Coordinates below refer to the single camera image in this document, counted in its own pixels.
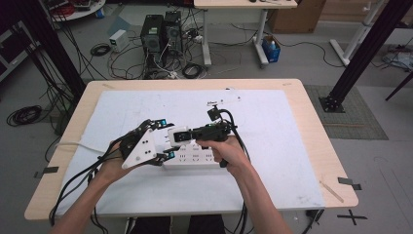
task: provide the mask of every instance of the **robotic hand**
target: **robotic hand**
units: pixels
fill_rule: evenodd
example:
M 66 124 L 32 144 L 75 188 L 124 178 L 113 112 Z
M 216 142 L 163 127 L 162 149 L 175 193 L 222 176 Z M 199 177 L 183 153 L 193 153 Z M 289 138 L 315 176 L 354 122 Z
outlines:
M 163 153 L 156 152 L 152 133 L 155 130 L 172 127 L 174 124 L 167 124 L 165 119 L 143 121 L 139 127 L 121 137 L 120 151 L 125 160 L 122 168 L 127 169 L 135 165 L 162 166 L 164 162 L 174 158 L 174 151 L 179 150 L 182 145 L 189 144 L 192 139 L 225 141 L 231 130 L 236 127 L 233 122 L 224 120 L 221 112 L 227 111 L 219 110 L 216 105 L 209 110 L 207 113 L 210 120 L 216 122 L 204 127 L 192 130 L 188 127 L 168 129 L 171 149 L 164 150 Z M 227 162 L 223 160 L 219 165 L 221 168 L 225 168 Z

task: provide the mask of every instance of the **hand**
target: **hand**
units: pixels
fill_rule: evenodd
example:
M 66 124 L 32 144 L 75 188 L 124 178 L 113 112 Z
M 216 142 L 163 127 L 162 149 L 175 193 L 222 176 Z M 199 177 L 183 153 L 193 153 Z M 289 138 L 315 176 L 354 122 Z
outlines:
M 234 136 L 229 136 L 223 142 L 197 140 L 196 143 L 203 147 L 211 147 L 215 162 L 219 163 L 225 159 L 228 162 L 227 170 L 233 176 L 238 175 L 244 167 L 250 166 L 243 149 Z
M 96 177 L 102 179 L 103 182 L 111 184 L 123 176 L 126 176 L 130 171 L 137 168 L 138 166 L 134 166 L 128 169 L 122 169 L 122 164 L 124 163 L 124 159 L 122 158 L 121 152 L 119 151 L 120 142 L 115 144 L 111 149 L 111 153 L 113 152 L 114 155 L 112 159 L 109 159 L 102 163 L 102 166 L 99 169 L 99 172 L 96 174 Z

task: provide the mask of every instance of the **floor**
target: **floor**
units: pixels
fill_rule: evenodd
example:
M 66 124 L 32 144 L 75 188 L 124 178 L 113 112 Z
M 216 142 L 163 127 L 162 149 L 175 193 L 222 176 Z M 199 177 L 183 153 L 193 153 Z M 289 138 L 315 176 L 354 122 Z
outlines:
M 165 7 L 154 8 L 153 11 L 164 11 Z M 130 30 L 138 30 L 138 17 L 149 12 L 145 6 L 133 4 L 118 8 L 110 5 L 104 19 L 87 17 L 69 23 L 79 48 L 87 58 L 89 49 L 101 42 L 107 42 L 108 31 L 114 25 L 128 25 Z M 254 28 L 255 23 L 237 23 L 243 28 Z M 276 35 L 284 44 L 312 42 L 325 49 L 325 59 L 335 65 L 341 65 L 328 41 L 337 39 L 346 47 L 357 24 L 320 22 L 313 34 L 281 34 Z M 74 47 L 67 38 L 58 32 L 62 44 L 77 64 Z M 243 31 L 230 24 L 213 24 L 210 26 L 210 42 L 235 43 L 247 40 L 250 31 Z M 117 67 L 128 68 L 142 61 L 142 52 L 134 52 L 119 58 Z M 381 57 L 386 54 L 387 45 L 377 54 L 373 62 L 381 64 Z M 295 47 L 282 47 L 280 60 L 261 69 L 257 56 L 248 43 L 237 47 L 219 47 L 211 44 L 213 66 L 202 74 L 203 79 L 221 78 L 298 78 L 306 85 L 334 86 L 344 71 L 343 67 L 332 67 L 326 64 L 319 47 L 303 44 Z M 202 62 L 201 50 L 195 47 L 192 51 L 194 61 Z M 108 77 L 107 57 L 94 58 L 92 64 L 104 76 Z M 98 75 L 84 73 L 83 78 L 90 79 Z M 368 219 L 355 219 L 357 225 L 349 218 L 338 218 L 337 215 L 350 215 L 348 209 L 330 209 L 325 211 L 309 233 L 412 233 L 413 232 L 413 82 L 408 84 L 390 101 L 385 98 L 405 77 L 407 73 L 396 67 L 385 69 L 370 64 L 362 73 L 356 86 L 365 102 L 375 115 L 389 140 L 331 140 L 343 167 L 355 183 L 360 183 L 362 190 L 357 191 L 359 204 L 351 208 L 354 215 Z M 49 145 L 57 138 L 50 123 L 13 128 L 6 124 L 7 116 L 13 111 L 39 104 L 48 105 L 42 97 L 46 92 L 46 84 L 31 60 L 24 61 L 18 69 L 0 83 L 1 112 L 0 122 L 2 135 L 0 146 L 0 222 L 1 233 L 45 233 L 50 227 L 47 221 L 27 221 L 24 211 L 36 189 L 39 178 L 34 175 L 47 166 L 45 157 L 51 157 L 53 150 L 45 155 Z M 301 233 L 308 224 L 303 212 L 283 212 L 285 220 L 294 233 Z M 238 214 L 226 214 L 224 220 L 232 230 L 238 220 Z M 110 233 L 123 233 L 125 221 L 122 218 L 104 218 L 103 224 Z M 174 218 L 174 232 L 185 233 L 188 224 L 187 216 Z M 87 233 L 98 233 L 99 230 L 89 227 Z

